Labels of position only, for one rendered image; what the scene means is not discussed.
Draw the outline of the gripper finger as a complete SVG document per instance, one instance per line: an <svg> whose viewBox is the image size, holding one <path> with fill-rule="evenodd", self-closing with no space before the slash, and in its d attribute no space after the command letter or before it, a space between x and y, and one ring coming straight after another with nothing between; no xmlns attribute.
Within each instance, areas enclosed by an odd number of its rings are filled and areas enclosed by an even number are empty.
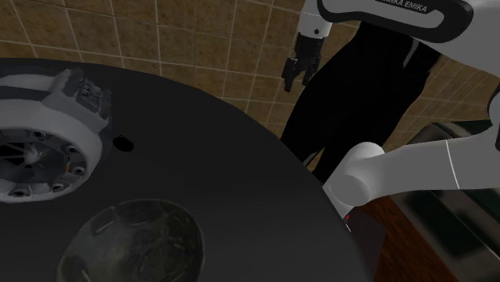
<svg viewBox="0 0 500 282"><path fill-rule="evenodd" d="M310 82L311 78L317 73L317 68L316 67L310 67L304 72L304 77L302 79L302 85L307 86L308 83Z"/></svg>
<svg viewBox="0 0 500 282"><path fill-rule="evenodd" d="M297 58L287 58L281 78L284 80L284 91L290 92L294 79L300 74L300 64Z"/></svg>

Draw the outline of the black chair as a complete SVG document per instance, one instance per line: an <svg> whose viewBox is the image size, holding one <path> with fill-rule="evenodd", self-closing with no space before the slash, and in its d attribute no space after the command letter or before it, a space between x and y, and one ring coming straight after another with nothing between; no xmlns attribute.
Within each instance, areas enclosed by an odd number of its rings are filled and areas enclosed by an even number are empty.
<svg viewBox="0 0 500 282"><path fill-rule="evenodd" d="M362 22L353 37L310 80L281 136L325 183L347 152L383 145L422 93L441 53L405 34Z"/></svg>

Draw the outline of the round black table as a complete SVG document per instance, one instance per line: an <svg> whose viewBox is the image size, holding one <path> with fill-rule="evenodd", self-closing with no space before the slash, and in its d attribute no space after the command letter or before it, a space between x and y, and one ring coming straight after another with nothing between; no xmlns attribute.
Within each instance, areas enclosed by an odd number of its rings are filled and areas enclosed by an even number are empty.
<svg viewBox="0 0 500 282"><path fill-rule="evenodd" d="M76 67L111 91L111 149L75 191L0 202L0 282L54 282L79 229L129 200L185 208L204 235L198 282L373 282L321 185L270 131L202 90L99 64L0 58L0 70ZM131 152L112 140L123 135Z"/></svg>

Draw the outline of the small black round object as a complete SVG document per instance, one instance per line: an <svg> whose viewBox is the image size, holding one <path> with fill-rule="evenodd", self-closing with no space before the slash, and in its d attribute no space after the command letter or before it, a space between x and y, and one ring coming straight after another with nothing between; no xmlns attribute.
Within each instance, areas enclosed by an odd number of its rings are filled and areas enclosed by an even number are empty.
<svg viewBox="0 0 500 282"><path fill-rule="evenodd" d="M123 151L123 152L131 152L135 148L135 145L133 144L133 142L131 140L129 140L129 138L127 138L123 135L119 135L119 136L116 136L115 138L113 138L112 144L117 150Z"/></svg>

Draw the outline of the dark green glossy furniture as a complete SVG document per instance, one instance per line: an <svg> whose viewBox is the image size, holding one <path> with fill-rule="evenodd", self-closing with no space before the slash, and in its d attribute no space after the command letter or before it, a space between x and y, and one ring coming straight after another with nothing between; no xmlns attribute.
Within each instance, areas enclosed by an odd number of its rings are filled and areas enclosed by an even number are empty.
<svg viewBox="0 0 500 282"><path fill-rule="evenodd" d="M500 188L391 199L459 282L500 282Z"/></svg>

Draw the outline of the white round appliance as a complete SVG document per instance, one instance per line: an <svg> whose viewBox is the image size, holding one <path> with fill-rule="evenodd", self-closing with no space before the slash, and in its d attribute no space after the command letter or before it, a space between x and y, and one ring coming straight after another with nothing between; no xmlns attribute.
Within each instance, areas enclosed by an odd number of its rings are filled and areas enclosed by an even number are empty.
<svg viewBox="0 0 500 282"><path fill-rule="evenodd" d="M0 70L0 202L78 189L111 149L111 91L83 70Z"/></svg>

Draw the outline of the dark grey bowl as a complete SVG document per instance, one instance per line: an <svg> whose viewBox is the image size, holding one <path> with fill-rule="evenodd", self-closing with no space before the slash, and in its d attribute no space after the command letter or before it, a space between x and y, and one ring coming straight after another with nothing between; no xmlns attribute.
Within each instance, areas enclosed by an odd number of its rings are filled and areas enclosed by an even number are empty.
<svg viewBox="0 0 500 282"><path fill-rule="evenodd" d="M62 254L54 282L198 282L204 235L178 204L136 199L91 217Z"/></svg>

